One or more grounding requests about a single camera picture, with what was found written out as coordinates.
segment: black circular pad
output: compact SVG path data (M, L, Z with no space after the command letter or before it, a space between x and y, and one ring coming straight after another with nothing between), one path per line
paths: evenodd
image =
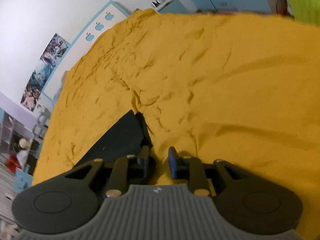
M216 200L230 224L258 235L275 235L296 228L302 203L292 191L260 178L231 182Z
M63 192L46 192L40 194L35 199L35 207L43 213L59 213L70 207L72 201L66 193Z
M19 227L40 234L59 234L76 229L97 213L97 196L81 179L60 175L19 194L12 214Z
M252 192L243 199L246 208L255 213L267 214L276 211L281 203L276 195L268 192Z

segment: red object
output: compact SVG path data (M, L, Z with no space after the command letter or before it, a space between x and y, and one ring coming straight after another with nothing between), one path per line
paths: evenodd
M22 167L20 166L20 163L16 157L15 154L11 154L10 158L7 160L5 163L5 166L14 174L16 174L16 169L19 168L21 169Z

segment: anime poster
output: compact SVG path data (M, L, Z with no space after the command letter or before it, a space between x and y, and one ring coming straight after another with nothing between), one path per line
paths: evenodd
M42 53L21 99L21 104L30 111L35 109L45 83L69 46L67 41L55 34Z

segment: yellow fabric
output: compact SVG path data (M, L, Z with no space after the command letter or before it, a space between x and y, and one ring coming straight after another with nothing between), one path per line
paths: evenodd
M169 146L220 158L301 198L298 232L320 229L320 29L250 14L138 11L68 73L34 184L72 168L128 110L143 113L169 184Z

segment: gray ribbed base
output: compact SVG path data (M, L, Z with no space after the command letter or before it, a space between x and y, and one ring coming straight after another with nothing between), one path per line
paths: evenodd
M249 234L227 223L209 197L187 185L131 185L123 196L108 198L84 226L60 235L22 230L16 240L302 240L294 231L273 236Z

